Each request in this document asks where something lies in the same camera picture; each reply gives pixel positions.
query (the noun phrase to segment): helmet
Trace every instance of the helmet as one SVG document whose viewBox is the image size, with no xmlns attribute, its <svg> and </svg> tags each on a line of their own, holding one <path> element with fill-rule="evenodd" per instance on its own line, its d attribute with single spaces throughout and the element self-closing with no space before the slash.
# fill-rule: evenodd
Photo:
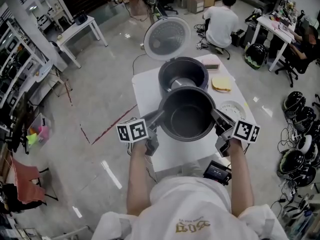
<svg viewBox="0 0 320 240">
<path fill-rule="evenodd" d="M 310 128 L 305 132 L 306 135 L 311 135 L 312 141 L 317 143 L 320 140 L 320 120 L 312 122 Z"/>
<path fill-rule="evenodd" d="M 267 57 L 267 50 L 263 44 L 253 43 L 246 50 L 244 60 L 254 70 L 258 70 Z"/>
<path fill-rule="evenodd" d="M 293 119 L 294 127 L 301 133 L 305 132 L 316 119 L 315 111 L 308 106 L 305 106 Z"/>
<path fill-rule="evenodd" d="M 294 118 L 306 104 L 306 98 L 300 91 L 291 92 L 283 102 L 283 111 L 287 118 Z"/>
<path fill-rule="evenodd" d="M 318 146 L 315 143 L 312 143 L 307 153 L 305 153 L 305 160 L 308 162 L 313 162 L 318 155 Z"/>
<path fill-rule="evenodd" d="M 311 166 L 316 167 L 316 168 L 318 168 L 320 166 L 320 152 L 318 152 L 315 159 L 312 161 Z"/>
<path fill-rule="evenodd" d="M 299 150 L 288 151 L 285 153 L 279 164 L 279 172 L 282 175 L 292 173 L 301 169 L 305 163 L 305 156 Z"/>
<path fill-rule="evenodd" d="M 316 178 L 317 170 L 314 167 L 309 167 L 307 171 L 301 173 L 301 175 L 294 179 L 296 182 L 296 187 L 307 187 L 312 182 L 314 182 Z"/>
<path fill-rule="evenodd" d="M 311 147 L 311 142 L 312 142 L 312 136 L 305 135 L 300 139 L 298 145 L 296 146 L 296 149 L 301 151 L 302 154 L 305 155 Z"/>
<path fill-rule="evenodd" d="M 288 205 L 283 208 L 282 217 L 288 217 L 292 220 L 300 218 L 305 213 L 304 210 L 301 210 L 298 207 Z"/>
</svg>

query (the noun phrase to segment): white plate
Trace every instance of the white plate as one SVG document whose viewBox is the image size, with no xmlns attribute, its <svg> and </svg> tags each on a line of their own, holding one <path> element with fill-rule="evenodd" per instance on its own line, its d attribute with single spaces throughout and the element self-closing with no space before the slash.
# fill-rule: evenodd
<svg viewBox="0 0 320 240">
<path fill-rule="evenodd" d="M 238 102 L 233 100 L 223 102 L 220 105 L 219 110 L 235 121 L 239 119 L 246 120 L 245 109 Z"/>
</svg>

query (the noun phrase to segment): pink chair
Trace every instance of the pink chair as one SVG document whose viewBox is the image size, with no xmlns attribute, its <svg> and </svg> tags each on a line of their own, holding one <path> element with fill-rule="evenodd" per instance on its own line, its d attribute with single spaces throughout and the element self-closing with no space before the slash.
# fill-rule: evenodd
<svg viewBox="0 0 320 240">
<path fill-rule="evenodd" d="M 11 157 L 11 160 L 14 169 L 15 185 L 18 193 L 17 198 L 20 202 L 28 204 L 33 201 L 42 201 L 45 204 L 45 196 L 59 201 L 58 198 L 46 194 L 45 189 L 41 187 L 40 173 L 49 171 L 49 168 L 38 171 L 37 167 L 19 163 L 13 157 Z M 38 180 L 37 184 L 32 182 L 32 180 L 35 179 Z"/>
</svg>

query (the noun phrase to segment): cardboard box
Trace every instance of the cardboard box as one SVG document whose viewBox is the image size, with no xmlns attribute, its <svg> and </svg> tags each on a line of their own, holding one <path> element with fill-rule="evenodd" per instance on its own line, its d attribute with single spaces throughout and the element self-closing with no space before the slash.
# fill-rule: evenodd
<svg viewBox="0 0 320 240">
<path fill-rule="evenodd" d="M 205 0 L 188 0 L 188 12 L 197 14 L 203 12 L 205 9 Z"/>
</svg>

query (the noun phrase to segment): white table leg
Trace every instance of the white table leg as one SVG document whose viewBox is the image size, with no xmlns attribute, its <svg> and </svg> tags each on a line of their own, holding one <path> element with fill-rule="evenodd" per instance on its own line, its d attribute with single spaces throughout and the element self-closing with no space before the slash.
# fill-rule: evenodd
<svg viewBox="0 0 320 240">
<path fill-rule="evenodd" d="M 258 25 L 255 28 L 255 32 L 254 32 L 254 35 L 253 35 L 253 38 L 252 38 L 252 41 L 251 41 L 251 45 L 254 44 L 256 42 L 256 40 L 257 40 L 259 31 L 260 31 L 260 26 L 261 26 L 261 24 L 258 23 Z"/>
<path fill-rule="evenodd" d="M 69 58 L 74 62 L 74 64 L 75 64 L 79 69 L 81 68 L 81 65 L 79 64 L 79 62 L 76 61 L 76 57 L 69 51 L 69 49 L 68 49 L 65 45 L 63 46 L 62 51 L 65 52 L 65 54 L 69 56 Z"/>
<path fill-rule="evenodd" d="M 76 56 L 74 56 L 74 54 L 69 50 L 69 48 L 66 45 L 63 46 L 63 49 L 67 51 L 74 59 L 76 59 Z"/>
<path fill-rule="evenodd" d="M 70 25 L 72 25 L 72 22 L 70 21 L 70 19 L 68 18 L 68 16 L 67 16 L 65 13 L 63 13 L 63 16 L 64 16 L 64 18 L 66 19 L 66 21 L 67 21 Z"/>
<path fill-rule="evenodd" d="M 280 60 L 282 54 L 284 53 L 286 47 L 287 47 L 288 43 L 284 42 L 284 44 L 282 45 L 281 50 L 279 51 L 278 55 L 276 56 L 274 62 L 272 63 L 271 67 L 269 68 L 269 71 L 272 72 L 272 70 L 274 69 L 274 67 L 276 66 L 277 62 Z"/>
<path fill-rule="evenodd" d="M 55 22 L 55 24 L 58 25 L 58 27 L 59 27 L 59 28 L 61 29 L 61 31 L 63 32 L 63 31 L 64 31 L 64 28 L 60 25 L 59 20 L 54 19 L 54 22 Z"/>
<path fill-rule="evenodd" d="M 94 26 L 92 24 L 89 24 L 89 26 L 90 26 L 92 32 L 94 33 L 95 38 L 99 41 L 100 37 L 98 36 L 97 31 L 95 30 Z"/>
<path fill-rule="evenodd" d="M 101 33 L 101 31 L 100 31 L 100 28 L 98 27 L 98 25 L 97 25 L 96 21 L 94 20 L 94 21 L 92 22 L 92 24 L 94 25 L 96 32 L 98 33 L 98 35 L 100 36 L 101 40 L 103 41 L 104 46 L 106 46 L 106 47 L 107 47 L 107 46 L 108 46 L 108 44 L 107 44 L 107 42 L 106 42 L 106 40 L 105 40 L 104 36 L 102 35 L 102 33 Z"/>
</svg>

